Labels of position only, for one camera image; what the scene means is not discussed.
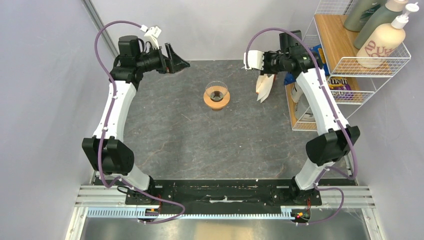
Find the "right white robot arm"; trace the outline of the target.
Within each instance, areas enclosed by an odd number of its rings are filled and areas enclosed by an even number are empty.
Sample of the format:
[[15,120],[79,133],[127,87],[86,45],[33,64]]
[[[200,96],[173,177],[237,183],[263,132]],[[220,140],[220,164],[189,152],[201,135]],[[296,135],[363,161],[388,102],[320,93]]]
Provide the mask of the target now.
[[301,32],[281,28],[279,32],[280,50],[264,53],[262,72],[293,75],[308,101],[318,133],[306,143],[307,160],[290,181],[288,199],[300,205],[318,194],[316,186],[320,178],[352,150],[360,130],[357,126],[350,126],[340,112],[320,56],[301,41]]

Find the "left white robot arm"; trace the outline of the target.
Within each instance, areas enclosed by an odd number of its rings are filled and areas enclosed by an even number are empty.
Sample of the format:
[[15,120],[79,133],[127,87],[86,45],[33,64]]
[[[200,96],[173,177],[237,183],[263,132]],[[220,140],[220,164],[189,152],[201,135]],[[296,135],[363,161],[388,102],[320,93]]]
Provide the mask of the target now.
[[135,165],[134,152],[123,142],[129,108],[144,73],[175,74],[190,64],[175,53],[170,43],[165,44],[166,55],[161,47],[145,52],[143,46],[135,35],[119,38],[119,55],[109,73],[113,82],[109,84],[103,115],[93,136],[84,138],[81,146],[95,171],[139,188],[137,197],[148,205],[157,198],[156,189],[151,187],[153,179]]

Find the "clear glass dripper cone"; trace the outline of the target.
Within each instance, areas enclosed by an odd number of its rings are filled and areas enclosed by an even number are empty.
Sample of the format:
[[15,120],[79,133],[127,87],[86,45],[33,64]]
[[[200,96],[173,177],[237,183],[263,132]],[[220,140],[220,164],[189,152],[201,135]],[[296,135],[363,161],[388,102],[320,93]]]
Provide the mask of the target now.
[[211,81],[206,85],[205,93],[213,102],[220,102],[229,93],[229,90],[224,82]]

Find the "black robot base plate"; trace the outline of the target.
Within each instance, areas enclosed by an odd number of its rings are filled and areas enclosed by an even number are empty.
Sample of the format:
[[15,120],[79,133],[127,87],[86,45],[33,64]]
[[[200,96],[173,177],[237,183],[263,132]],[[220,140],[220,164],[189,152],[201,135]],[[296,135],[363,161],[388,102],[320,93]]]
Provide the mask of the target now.
[[186,215],[278,214],[281,206],[322,205],[317,190],[298,193],[291,179],[163,179],[147,193],[164,201],[130,190],[125,204],[159,205],[161,214],[178,214],[183,205]]

